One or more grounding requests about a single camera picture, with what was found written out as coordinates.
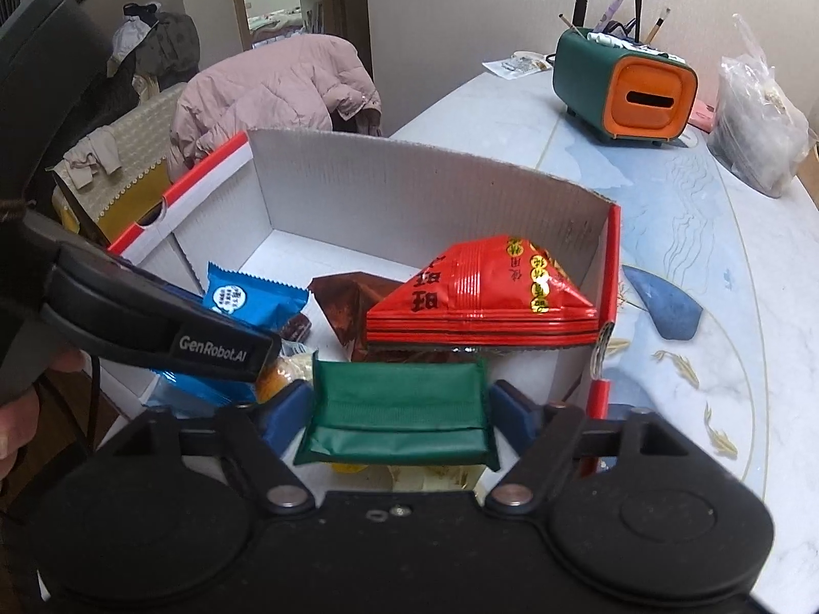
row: red triangular package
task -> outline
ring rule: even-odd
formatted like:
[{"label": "red triangular package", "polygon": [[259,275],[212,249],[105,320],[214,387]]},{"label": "red triangular package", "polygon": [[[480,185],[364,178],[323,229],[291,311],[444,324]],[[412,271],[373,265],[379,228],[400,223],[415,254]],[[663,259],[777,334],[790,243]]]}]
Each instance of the red triangular package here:
[{"label": "red triangular package", "polygon": [[528,239],[497,235],[450,247],[367,312],[367,342],[428,347],[559,348],[594,344],[595,305]]}]

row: pen holder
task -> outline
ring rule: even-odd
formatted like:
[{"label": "pen holder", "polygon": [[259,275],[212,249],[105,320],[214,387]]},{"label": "pen holder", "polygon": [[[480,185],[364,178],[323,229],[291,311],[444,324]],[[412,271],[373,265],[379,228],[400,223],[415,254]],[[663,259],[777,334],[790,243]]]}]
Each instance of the pen holder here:
[{"label": "pen holder", "polygon": [[697,74],[663,55],[603,46],[566,30],[554,58],[554,92],[569,114],[606,138],[670,141],[688,122]]}]

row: white box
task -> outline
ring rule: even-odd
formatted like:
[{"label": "white box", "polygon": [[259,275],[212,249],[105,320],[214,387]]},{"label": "white box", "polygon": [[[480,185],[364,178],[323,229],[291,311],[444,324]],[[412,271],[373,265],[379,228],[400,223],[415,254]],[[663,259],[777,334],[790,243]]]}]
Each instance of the white box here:
[{"label": "white box", "polygon": [[[539,403],[572,402],[602,418],[599,380],[617,313],[619,208],[559,178],[427,145],[314,130],[240,133],[165,194],[157,221],[111,246],[133,264],[202,293],[207,264],[307,287],[315,276],[370,272],[407,280],[456,242],[518,235],[545,247],[599,309],[595,346],[490,358]],[[311,297],[307,344],[346,359]],[[156,377],[103,362],[103,389],[125,412]],[[129,400],[119,399],[123,394]]]}]

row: orange front panel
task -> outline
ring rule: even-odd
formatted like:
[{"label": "orange front panel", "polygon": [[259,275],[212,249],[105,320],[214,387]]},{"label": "orange front panel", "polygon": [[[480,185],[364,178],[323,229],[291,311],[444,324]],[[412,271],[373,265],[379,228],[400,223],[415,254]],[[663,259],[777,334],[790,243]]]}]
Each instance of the orange front panel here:
[{"label": "orange front panel", "polygon": [[696,93],[697,77],[690,69],[628,55],[614,67],[603,125],[614,137],[677,137]]}]

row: white plastic bag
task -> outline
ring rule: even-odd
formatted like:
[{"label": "white plastic bag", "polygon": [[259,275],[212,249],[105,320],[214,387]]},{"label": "white plastic bag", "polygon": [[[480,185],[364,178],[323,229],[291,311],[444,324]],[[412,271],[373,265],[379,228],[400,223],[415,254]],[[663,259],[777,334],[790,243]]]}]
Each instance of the white plastic bag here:
[{"label": "white plastic bag", "polygon": [[774,80],[765,51],[738,13],[748,55],[722,58],[714,130],[708,149],[746,184],[779,198],[816,136]]}]

